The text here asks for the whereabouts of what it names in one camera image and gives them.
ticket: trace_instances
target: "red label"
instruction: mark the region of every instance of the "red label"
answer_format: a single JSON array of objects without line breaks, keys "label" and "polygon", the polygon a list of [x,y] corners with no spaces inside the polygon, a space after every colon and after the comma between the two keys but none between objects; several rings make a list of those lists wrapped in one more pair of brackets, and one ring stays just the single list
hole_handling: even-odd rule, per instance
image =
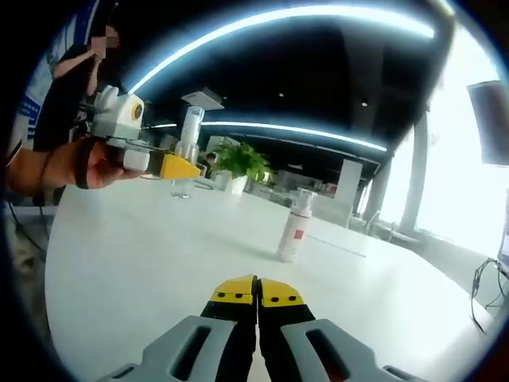
[{"label": "red label", "polygon": [[298,229],[297,231],[295,231],[295,235],[293,235],[293,238],[294,239],[302,239],[304,235],[304,231],[302,231],[301,229]]}]

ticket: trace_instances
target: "white table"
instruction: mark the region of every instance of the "white table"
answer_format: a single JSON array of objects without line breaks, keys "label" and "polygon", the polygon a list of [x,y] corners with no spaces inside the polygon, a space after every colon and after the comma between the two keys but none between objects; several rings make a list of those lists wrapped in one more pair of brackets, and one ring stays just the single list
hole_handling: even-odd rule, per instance
[{"label": "white table", "polygon": [[[298,262],[279,263],[288,212],[245,193],[172,198],[165,181],[68,188],[45,279],[61,360],[81,380],[139,363],[151,341],[199,315],[219,284],[250,273],[297,288],[315,317],[372,347],[380,366],[444,380],[484,343],[466,293],[404,248],[312,219]],[[487,326],[489,315],[477,304],[476,312]],[[268,380],[255,355],[250,380]]]}]

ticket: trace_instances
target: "white bottle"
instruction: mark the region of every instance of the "white bottle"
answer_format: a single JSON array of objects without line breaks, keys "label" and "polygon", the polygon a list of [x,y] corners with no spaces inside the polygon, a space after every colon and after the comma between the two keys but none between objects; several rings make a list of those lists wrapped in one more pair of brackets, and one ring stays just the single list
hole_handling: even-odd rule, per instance
[{"label": "white bottle", "polygon": [[311,218],[311,204],[315,193],[299,189],[297,200],[290,209],[277,255],[283,263],[293,263],[304,239],[305,229]]}]

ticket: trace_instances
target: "green plant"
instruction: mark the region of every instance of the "green plant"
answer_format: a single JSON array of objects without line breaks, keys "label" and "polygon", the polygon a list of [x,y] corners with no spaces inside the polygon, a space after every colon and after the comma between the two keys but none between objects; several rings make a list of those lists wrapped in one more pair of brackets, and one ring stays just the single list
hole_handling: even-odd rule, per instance
[{"label": "green plant", "polygon": [[269,171],[269,162],[246,143],[234,145],[224,142],[216,146],[218,170],[229,170],[233,177],[247,175],[253,181],[262,181]]}]

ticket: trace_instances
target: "black ceiling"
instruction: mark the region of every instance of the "black ceiling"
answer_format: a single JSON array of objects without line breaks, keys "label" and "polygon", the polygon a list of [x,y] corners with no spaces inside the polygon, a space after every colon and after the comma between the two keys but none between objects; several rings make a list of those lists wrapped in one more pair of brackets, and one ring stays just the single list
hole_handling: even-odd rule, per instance
[{"label": "black ceiling", "polygon": [[[169,54],[220,26],[267,10],[312,5],[274,0],[188,0],[178,6],[157,0],[118,3],[112,18],[122,48],[110,65],[127,88]],[[355,155],[364,158],[353,158],[363,162],[363,177],[371,177],[378,168],[373,162],[383,164],[390,158],[422,114],[449,47],[451,24],[425,1],[362,5],[418,18],[433,27],[435,37],[425,39],[331,17],[291,18],[250,27],[187,54],[139,89],[137,94],[151,102],[148,122],[181,123],[186,104],[181,97],[207,87],[224,97],[225,109],[208,112],[206,120],[307,127],[361,138],[389,150],[383,153],[328,138],[245,127],[204,127],[205,134],[233,134],[232,138],[262,151],[275,169],[299,164],[303,170],[292,171],[329,181],[339,177],[342,160]],[[335,151],[270,139],[274,137]]]}]

